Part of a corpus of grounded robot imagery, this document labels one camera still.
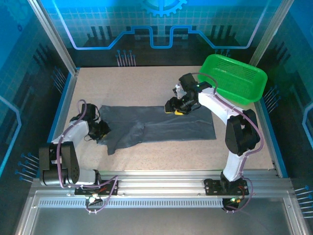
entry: work surface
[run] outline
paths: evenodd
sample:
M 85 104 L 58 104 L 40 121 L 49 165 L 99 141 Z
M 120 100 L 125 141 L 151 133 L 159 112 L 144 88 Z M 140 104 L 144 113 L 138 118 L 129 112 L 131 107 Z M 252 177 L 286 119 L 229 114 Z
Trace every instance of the work surface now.
M 199 71 L 199 66 L 184 67 L 125 67 L 80 69 L 67 116 L 77 115 L 76 103 L 110 106 L 163 106 L 174 96 L 172 89 L 178 79 L 188 72 Z M 241 106 L 253 109 L 254 104 Z M 76 149 L 83 168 L 98 170 L 216 170 L 223 169 L 228 157 L 225 145 L 224 123 L 212 113 L 216 140 L 166 141 L 140 143 L 130 148 L 118 149 L 108 156 L 107 147 L 95 141 L 82 141 Z M 268 147 L 251 155 L 246 169 L 273 168 Z

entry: fabric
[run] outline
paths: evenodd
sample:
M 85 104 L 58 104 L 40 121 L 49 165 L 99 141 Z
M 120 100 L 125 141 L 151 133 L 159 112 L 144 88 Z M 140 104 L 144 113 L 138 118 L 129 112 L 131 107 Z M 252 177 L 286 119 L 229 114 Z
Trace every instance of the fabric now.
M 103 105 L 99 113 L 111 129 L 98 142 L 107 145 L 108 155 L 143 142 L 216 139 L 211 111 L 205 107 L 181 116 L 166 114 L 164 106 Z

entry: gear logo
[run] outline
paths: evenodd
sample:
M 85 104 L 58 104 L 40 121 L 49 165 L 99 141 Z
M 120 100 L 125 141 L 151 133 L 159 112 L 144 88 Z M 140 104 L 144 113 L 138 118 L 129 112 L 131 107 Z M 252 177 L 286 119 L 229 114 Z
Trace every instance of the gear logo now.
M 145 9 L 147 13 L 152 13 L 153 16 L 164 15 L 170 16 L 175 14 L 177 9 L 182 9 L 182 5 L 187 3 L 187 0 L 143 0 L 141 8 Z
M 19 24 L 27 19 L 29 5 L 27 0 L 0 0 L 0 6 L 6 6 L 12 18 Z

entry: glass panel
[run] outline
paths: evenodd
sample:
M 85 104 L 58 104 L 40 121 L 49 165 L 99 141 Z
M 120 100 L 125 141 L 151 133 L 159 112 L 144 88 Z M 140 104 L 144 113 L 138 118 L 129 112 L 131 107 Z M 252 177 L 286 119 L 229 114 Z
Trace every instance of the glass panel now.
M 42 2 L 76 66 L 111 67 L 248 63 L 280 0 Z
M 288 175 L 305 184 L 313 181 L 312 11 L 311 1 L 295 0 L 259 64 L 268 74 L 264 100 Z
M 27 1 L 0 1 L 0 28 L 0 221 L 12 234 L 68 71 Z

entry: green basket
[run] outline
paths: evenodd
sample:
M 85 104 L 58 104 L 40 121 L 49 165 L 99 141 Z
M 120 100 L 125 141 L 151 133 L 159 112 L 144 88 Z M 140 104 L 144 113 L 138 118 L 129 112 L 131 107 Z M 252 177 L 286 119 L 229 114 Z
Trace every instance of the green basket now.
M 243 105 L 260 100 L 268 80 L 261 69 L 218 54 L 209 55 L 200 72 L 217 80 L 217 92 L 221 96 Z M 198 79 L 215 86 L 206 76 L 198 75 Z

